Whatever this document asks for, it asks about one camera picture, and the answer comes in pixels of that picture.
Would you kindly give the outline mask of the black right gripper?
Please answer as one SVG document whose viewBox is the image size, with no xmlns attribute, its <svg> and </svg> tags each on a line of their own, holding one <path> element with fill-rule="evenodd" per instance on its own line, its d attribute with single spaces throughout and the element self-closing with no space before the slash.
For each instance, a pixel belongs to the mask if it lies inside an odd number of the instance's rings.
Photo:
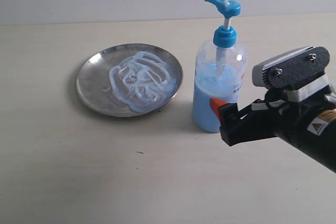
<svg viewBox="0 0 336 224">
<path fill-rule="evenodd" d="M 325 87 L 300 102 L 289 102 L 269 91 L 243 109 L 237 103 L 210 98 L 210 107 L 220 122 L 220 135 L 228 146 L 279 137 L 306 140 L 335 138 L 335 87 Z"/>
</svg>

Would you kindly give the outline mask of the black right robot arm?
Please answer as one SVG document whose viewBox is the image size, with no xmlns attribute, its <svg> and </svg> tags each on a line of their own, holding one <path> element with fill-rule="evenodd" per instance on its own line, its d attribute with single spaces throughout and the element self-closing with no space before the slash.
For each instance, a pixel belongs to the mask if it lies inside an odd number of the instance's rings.
<svg viewBox="0 0 336 224">
<path fill-rule="evenodd" d="M 301 102 L 290 102 L 284 89 L 270 89 L 239 110 L 236 103 L 209 101 L 220 123 L 222 140 L 233 146 L 278 137 L 335 171 L 335 90 L 327 86 Z"/>
</svg>

